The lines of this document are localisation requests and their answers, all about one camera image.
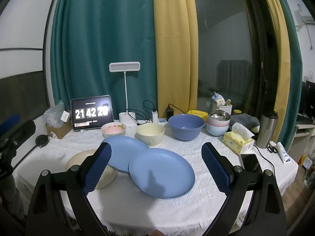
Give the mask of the pink strawberry bowl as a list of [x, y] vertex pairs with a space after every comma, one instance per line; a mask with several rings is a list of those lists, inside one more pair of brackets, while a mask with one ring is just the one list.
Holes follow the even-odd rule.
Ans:
[[104, 138], [111, 136], [125, 135], [126, 126], [120, 122], [107, 123], [101, 127]]

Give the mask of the stacked pastel bowls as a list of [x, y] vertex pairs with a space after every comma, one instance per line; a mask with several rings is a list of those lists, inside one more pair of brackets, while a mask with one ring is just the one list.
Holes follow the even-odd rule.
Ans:
[[208, 112], [206, 129], [212, 136], [222, 136], [229, 129], [230, 115], [219, 109], [212, 109]]

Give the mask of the black round disc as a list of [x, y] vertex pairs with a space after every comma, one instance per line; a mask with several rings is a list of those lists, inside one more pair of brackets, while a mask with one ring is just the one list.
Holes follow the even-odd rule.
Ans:
[[41, 134], [36, 137], [35, 144], [37, 147], [44, 147], [49, 143], [49, 136], [45, 134]]

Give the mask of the clear plastic bag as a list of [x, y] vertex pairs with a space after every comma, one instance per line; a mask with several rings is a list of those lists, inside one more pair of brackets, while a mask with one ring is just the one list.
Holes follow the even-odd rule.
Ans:
[[54, 128], [64, 126], [65, 122], [61, 120], [64, 111], [65, 106], [62, 100], [60, 100], [56, 106], [47, 109], [43, 114], [46, 125]]

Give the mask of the black smartphone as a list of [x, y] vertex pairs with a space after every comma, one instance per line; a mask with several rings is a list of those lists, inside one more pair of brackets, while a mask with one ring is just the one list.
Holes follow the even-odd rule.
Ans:
[[258, 173], [258, 174], [262, 173], [262, 169], [260, 167], [259, 161], [255, 154], [242, 154], [241, 159], [242, 159], [242, 164], [244, 166], [244, 169], [247, 172]]

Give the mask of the blue plate rear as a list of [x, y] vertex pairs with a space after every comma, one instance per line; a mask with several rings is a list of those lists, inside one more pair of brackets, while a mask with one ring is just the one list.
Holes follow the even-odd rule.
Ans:
[[129, 163], [136, 154], [149, 149], [142, 141], [128, 136], [111, 136], [102, 142], [108, 143], [112, 149], [108, 164], [122, 173], [129, 173]]

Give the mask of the blue plate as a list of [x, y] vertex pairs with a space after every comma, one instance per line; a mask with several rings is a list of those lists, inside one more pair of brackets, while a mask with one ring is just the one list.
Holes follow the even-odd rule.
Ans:
[[179, 198], [195, 183], [190, 163], [162, 148], [150, 148], [135, 155], [129, 163], [129, 174], [140, 190], [158, 199]]
[[128, 136], [111, 136], [102, 142], [108, 143], [112, 149], [108, 164], [122, 173], [129, 173], [129, 163], [136, 154], [149, 149], [142, 141]]

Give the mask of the cardboard box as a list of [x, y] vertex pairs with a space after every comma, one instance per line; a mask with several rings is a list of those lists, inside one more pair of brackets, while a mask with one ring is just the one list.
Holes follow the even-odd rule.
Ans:
[[72, 130], [72, 125], [70, 121], [65, 123], [60, 128], [54, 128], [52, 126], [46, 125], [46, 130], [47, 130], [48, 136], [52, 138], [62, 139], [65, 135], [67, 135], [67, 133], [69, 133]]

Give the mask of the yellow tissue box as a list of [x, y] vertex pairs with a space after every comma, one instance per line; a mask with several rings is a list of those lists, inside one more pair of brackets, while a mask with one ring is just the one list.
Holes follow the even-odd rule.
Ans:
[[254, 145], [252, 133], [247, 127], [240, 123], [234, 123], [232, 130], [223, 135], [223, 143], [236, 155], [244, 154]]

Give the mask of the black scissors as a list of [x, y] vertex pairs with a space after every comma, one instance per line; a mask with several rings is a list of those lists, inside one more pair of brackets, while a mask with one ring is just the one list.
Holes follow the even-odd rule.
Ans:
[[277, 148], [274, 147], [274, 146], [271, 145], [271, 144], [269, 144], [269, 145], [267, 146], [267, 150], [268, 150], [268, 152], [270, 152], [270, 153], [277, 153], [277, 152], [278, 152], [278, 151], [277, 151]]

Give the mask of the tablet showing clock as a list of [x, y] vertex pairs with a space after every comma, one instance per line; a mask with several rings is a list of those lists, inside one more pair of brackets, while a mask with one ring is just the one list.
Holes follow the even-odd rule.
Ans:
[[109, 95], [73, 99], [70, 102], [73, 131], [98, 129], [114, 122], [112, 99]]

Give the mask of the white desk lamp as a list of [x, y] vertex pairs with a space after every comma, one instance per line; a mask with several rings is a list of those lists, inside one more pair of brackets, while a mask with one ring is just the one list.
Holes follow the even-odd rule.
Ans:
[[113, 62], [109, 64], [111, 73], [123, 73], [124, 92], [125, 92], [125, 112], [119, 113], [119, 122], [126, 126], [126, 131], [137, 127], [136, 117], [129, 114], [128, 90], [127, 90], [127, 72], [140, 71], [140, 62]]

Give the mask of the grey folded cloth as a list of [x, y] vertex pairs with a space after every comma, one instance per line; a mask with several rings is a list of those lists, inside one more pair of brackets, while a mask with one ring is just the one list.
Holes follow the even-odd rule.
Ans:
[[230, 126], [232, 127], [235, 123], [240, 123], [253, 133], [258, 133], [260, 128], [259, 120], [246, 113], [234, 114], [230, 119]]

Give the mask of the large blue bowl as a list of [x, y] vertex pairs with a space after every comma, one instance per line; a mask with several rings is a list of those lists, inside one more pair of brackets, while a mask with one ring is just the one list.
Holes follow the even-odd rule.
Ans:
[[205, 125], [205, 120], [193, 114], [177, 114], [168, 119], [173, 135], [182, 141], [195, 139]]

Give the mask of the yellow package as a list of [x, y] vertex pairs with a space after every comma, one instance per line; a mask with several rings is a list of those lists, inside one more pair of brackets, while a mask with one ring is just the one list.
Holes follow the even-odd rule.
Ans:
[[192, 115], [196, 115], [198, 117], [201, 117], [204, 121], [207, 120], [207, 116], [208, 116], [207, 112], [199, 111], [199, 110], [189, 110], [187, 112], [187, 114], [192, 114]]

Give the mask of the blue plate front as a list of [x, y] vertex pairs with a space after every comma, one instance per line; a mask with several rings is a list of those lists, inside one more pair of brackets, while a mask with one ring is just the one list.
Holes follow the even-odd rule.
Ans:
[[150, 148], [135, 155], [129, 163], [129, 174], [140, 190], [158, 199], [179, 198], [195, 183], [190, 163], [162, 148]]

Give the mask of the cream bowl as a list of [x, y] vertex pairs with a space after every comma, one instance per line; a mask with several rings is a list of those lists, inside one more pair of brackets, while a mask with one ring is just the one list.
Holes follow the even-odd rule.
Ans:
[[162, 142], [164, 132], [164, 126], [155, 123], [147, 123], [137, 127], [139, 139], [150, 147], [157, 146]]

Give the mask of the steel thermos cup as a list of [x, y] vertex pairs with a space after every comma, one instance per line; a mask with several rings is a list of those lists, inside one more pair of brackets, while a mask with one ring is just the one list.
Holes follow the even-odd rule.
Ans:
[[271, 138], [273, 138], [277, 122], [278, 113], [276, 111], [270, 111], [262, 115], [260, 120], [259, 134], [256, 141], [256, 145], [259, 148], [267, 148]]

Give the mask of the white cream tube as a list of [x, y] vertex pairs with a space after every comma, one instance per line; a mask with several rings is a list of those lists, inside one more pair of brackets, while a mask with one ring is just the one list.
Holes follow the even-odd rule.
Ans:
[[287, 151], [285, 150], [284, 146], [282, 145], [281, 142], [278, 142], [276, 144], [276, 149], [278, 151], [278, 154], [281, 158], [281, 161], [283, 162], [283, 164], [288, 164], [291, 162], [290, 160], [290, 156], [288, 155]]

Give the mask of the white basket with items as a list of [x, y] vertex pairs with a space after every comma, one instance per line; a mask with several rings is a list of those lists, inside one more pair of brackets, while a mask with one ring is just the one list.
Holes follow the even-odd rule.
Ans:
[[214, 92], [214, 95], [212, 96], [212, 108], [225, 111], [229, 115], [231, 115], [232, 113], [231, 100], [230, 99], [225, 100], [220, 94], [216, 92]]

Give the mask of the white charger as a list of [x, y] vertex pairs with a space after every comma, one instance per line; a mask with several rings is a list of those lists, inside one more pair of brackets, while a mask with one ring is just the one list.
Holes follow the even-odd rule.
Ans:
[[152, 122], [157, 124], [158, 123], [158, 112], [152, 111]]

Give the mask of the black power adapter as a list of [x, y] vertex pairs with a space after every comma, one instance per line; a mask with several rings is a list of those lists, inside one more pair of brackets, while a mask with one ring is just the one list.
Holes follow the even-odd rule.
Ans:
[[173, 116], [173, 108], [167, 107], [167, 108], [166, 108], [166, 119], [167, 119], [167, 121], [168, 121], [169, 118], [172, 117], [172, 116]]

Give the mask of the teal curtain right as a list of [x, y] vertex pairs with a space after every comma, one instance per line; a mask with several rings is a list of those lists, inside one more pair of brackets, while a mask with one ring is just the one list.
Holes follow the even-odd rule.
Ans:
[[301, 100], [303, 63], [296, 27], [289, 4], [287, 0], [279, 1], [284, 12], [284, 18], [288, 30], [290, 50], [290, 87], [286, 114], [278, 141], [281, 142], [285, 150], [288, 151], [294, 137], [295, 123]]

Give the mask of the teal curtain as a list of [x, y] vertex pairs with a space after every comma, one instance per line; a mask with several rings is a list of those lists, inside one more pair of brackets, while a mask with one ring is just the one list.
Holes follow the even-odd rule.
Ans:
[[288, 151], [294, 137], [295, 123], [301, 100], [303, 63], [296, 27], [289, 4], [287, 0], [279, 1], [284, 12], [284, 18], [288, 30], [290, 50], [290, 87], [286, 114], [278, 141], [281, 142], [285, 150]]
[[58, 0], [52, 26], [50, 68], [55, 102], [109, 95], [114, 118], [124, 112], [123, 73], [113, 62], [140, 62], [127, 72], [129, 111], [137, 119], [157, 107], [153, 0]]

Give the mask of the computer monitor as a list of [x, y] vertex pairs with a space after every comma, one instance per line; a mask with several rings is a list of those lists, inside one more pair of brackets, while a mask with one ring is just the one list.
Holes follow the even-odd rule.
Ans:
[[306, 80], [302, 82], [301, 98], [299, 103], [299, 114], [314, 120], [314, 82]]

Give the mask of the teal curtain left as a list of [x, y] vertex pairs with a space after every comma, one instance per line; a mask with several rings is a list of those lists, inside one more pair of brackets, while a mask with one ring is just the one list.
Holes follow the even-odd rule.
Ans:
[[137, 119], [157, 107], [153, 0], [58, 0], [52, 26], [50, 68], [55, 102], [109, 95], [114, 118], [124, 112], [123, 73], [113, 62], [140, 62], [127, 72], [129, 111]]

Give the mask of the yellow curtain left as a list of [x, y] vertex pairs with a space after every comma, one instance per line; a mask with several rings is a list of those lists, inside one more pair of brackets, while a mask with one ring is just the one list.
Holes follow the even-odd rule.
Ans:
[[195, 0], [153, 0], [160, 116], [196, 108], [199, 41]]

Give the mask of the yellow curtain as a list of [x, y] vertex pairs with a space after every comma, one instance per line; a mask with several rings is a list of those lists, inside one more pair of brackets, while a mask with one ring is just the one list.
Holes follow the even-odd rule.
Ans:
[[290, 47], [286, 20], [280, 0], [266, 1], [272, 18], [278, 52], [278, 61], [276, 63], [278, 69], [278, 81], [274, 108], [278, 113], [279, 118], [273, 138], [273, 141], [277, 143], [284, 140], [286, 131], [284, 121], [290, 89]]
[[153, 0], [160, 116], [196, 108], [199, 41], [195, 0]]

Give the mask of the yellow curtain right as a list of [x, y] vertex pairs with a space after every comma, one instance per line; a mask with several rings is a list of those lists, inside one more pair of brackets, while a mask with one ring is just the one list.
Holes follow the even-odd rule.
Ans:
[[276, 63], [278, 69], [278, 81], [274, 108], [278, 113], [279, 118], [273, 138], [273, 141], [277, 143], [284, 140], [286, 131], [284, 121], [290, 89], [290, 47], [286, 20], [280, 0], [266, 1], [272, 18], [278, 52], [278, 61]]

